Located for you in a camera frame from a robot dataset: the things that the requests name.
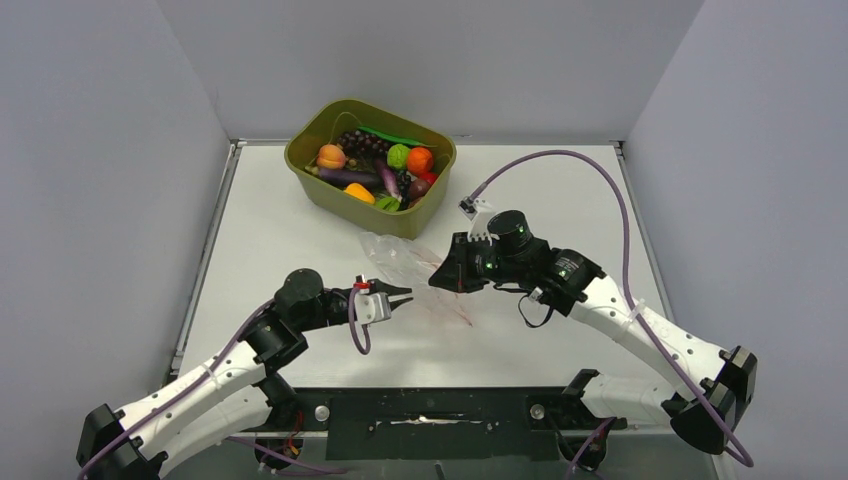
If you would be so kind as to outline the clear zip bag orange zipper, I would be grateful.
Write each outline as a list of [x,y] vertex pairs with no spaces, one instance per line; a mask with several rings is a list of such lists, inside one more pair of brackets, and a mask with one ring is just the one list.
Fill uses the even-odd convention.
[[429,285],[443,259],[418,243],[393,235],[362,232],[358,236],[365,257],[382,277],[396,286],[408,287],[413,304],[430,320],[443,324],[472,327],[472,316],[458,294]]

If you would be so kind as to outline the olive green plastic bin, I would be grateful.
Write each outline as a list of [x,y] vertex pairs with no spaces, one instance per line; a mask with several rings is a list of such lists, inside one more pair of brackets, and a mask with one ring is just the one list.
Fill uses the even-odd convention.
[[[435,148],[428,149],[434,157],[431,172],[436,173],[438,179],[429,192],[414,202],[408,198],[401,200],[402,207],[398,212],[384,212],[346,194],[345,188],[337,188],[319,179],[315,160],[320,147],[336,145],[335,141],[342,132],[359,129],[360,126],[435,145]],[[376,173],[374,159],[347,156],[344,169]],[[416,238],[441,205],[455,159],[456,146],[448,137],[356,99],[342,99],[326,105],[285,148],[286,163],[298,175],[305,194],[314,204],[365,230],[407,239]],[[376,200],[390,196],[384,186],[370,191]]]

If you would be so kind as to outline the orange toy fruit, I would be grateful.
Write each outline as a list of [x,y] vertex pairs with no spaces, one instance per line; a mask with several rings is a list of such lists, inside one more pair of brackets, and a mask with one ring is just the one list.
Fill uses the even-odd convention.
[[432,171],[434,166],[434,157],[432,152],[425,147],[412,148],[406,158],[406,169],[408,172],[418,177]]

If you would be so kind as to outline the light green toy cabbage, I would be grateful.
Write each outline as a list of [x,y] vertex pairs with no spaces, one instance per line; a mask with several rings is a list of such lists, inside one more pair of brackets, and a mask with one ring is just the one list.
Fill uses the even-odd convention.
[[392,145],[387,151],[387,164],[394,170],[405,170],[411,149],[403,144]]

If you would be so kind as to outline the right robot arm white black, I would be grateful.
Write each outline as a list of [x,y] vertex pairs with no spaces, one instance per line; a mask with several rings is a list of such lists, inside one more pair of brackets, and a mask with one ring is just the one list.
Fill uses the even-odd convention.
[[428,283],[458,294],[507,285],[602,333],[660,376],[648,382],[581,371],[562,400],[572,425],[608,417],[664,425],[690,446],[720,455],[752,401],[758,366],[752,352],[681,329],[628,296],[587,257],[535,237],[520,211],[495,215],[484,234],[454,233]]

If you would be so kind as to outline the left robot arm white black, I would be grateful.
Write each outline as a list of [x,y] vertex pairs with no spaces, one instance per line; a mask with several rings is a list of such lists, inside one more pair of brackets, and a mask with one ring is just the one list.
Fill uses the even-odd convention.
[[315,270],[291,272],[211,358],[135,402],[92,410],[77,447],[78,478],[162,479],[225,438],[293,412],[296,393],[280,371],[306,351],[306,332],[365,332],[411,299],[411,289],[379,279],[340,289]]

